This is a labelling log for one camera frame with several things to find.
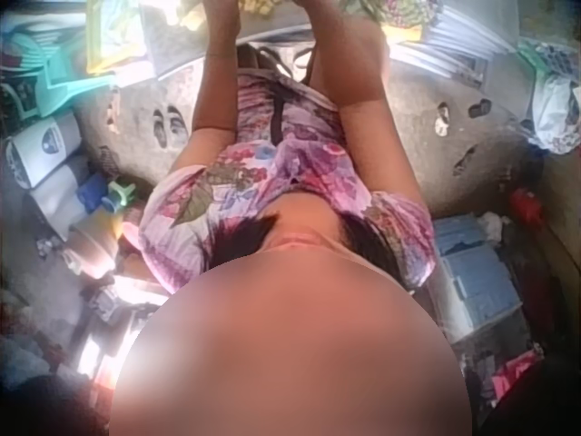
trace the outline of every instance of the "red object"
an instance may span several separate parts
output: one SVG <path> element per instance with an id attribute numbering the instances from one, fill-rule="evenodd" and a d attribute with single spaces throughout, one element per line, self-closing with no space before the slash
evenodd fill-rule
<path id="1" fill-rule="evenodd" d="M 535 352 L 526 352 L 518 356 L 516 359 L 507 362 L 495 375 L 493 375 L 492 383 L 494 384 L 494 391 L 497 395 L 497 399 L 500 401 L 500 399 L 510 391 L 520 376 L 538 360 L 539 358 Z"/>
<path id="2" fill-rule="evenodd" d="M 540 230 L 545 226 L 543 204 L 537 196 L 525 188 L 519 188 L 510 195 L 512 213 L 527 227 Z"/>

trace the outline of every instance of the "woman's right arm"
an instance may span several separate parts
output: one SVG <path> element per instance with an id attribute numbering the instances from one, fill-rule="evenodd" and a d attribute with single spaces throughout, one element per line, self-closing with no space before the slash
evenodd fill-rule
<path id="1" fill-rule="evenodd" d="M 365 27 L 366 36 L 377 38 L 383 38 L 383 33 L 369 20 L 344 16 L 336 0 L 296 3 L 309 15 L 325 88 L 339 108 L 359 177 L 370 191 L 401 193 L 423 205 L 389 109 L 381 75 L 383 61 L 359 30 Z"/>

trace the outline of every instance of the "floral dress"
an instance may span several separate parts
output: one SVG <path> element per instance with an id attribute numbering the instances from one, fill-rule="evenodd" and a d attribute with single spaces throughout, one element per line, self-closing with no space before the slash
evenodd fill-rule
<path id="1" fill-rule="evenodd" d="M 297 189 L 374 222 L 408 287 L 420 286 L 431 274 L 435 257 L 428 211 L 403 195 L 370 192 L 345 149 L 332 102 L 262 70 L 239 75 L 237 144 L 211 166 L 170 174 L 153 191 L 140 226 L 143 258 L 160 283 L 176 292 L 200 275 L 198 247 L 211 226 L 236 225 Z"/>

